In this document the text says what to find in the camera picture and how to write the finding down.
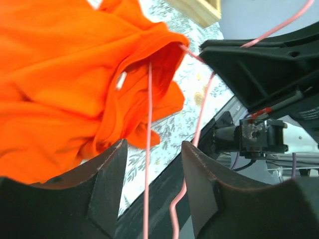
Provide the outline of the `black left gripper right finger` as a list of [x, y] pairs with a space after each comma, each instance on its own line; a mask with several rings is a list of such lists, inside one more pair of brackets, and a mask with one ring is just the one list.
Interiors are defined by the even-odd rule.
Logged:
[[269, 185], [238, 174], [188, 141], [181, 146], [197, 239], [316, 239], [319, 180]]

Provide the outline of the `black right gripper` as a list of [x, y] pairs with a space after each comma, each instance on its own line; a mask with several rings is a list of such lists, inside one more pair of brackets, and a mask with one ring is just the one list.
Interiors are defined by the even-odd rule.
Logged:
[[268, 117], [289, 116], [319, 141], [319, 24], [249, 40], [207, 40], [200, 58], [249, 112], [269, 108]]

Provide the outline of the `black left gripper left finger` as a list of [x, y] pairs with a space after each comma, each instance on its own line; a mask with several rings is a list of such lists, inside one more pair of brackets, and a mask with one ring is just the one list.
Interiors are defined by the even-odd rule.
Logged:
[[114, 238], [127, 153], [127, 141], [121, 139], [46, 183], [1, 178], [1, 238]]

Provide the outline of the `orange t shirt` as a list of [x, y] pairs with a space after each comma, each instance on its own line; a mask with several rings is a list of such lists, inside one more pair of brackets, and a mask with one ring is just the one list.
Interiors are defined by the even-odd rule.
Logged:
[[183, 108], [173, 81], [188, 39], [136, 0], [0, 3], [0, 174], [45, 182], [117, 140], [144, 149]]

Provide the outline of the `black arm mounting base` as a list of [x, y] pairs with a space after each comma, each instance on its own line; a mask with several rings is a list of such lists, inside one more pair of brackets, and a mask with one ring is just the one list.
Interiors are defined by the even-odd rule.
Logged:
[[231, 125], [226, 112], [211, 122], [202, 145], [181, 145], [181, 161], [188, 198], [178, 210], [192, 219], [197, 239], [288, 239], [297, 236], [287, 208], [289, 184], [275, 186], [238, 174], [212, 159], [212, 147], [237, 150], [246, 130], [252, 136], [283, 149], [281, 120], [245, 119]]

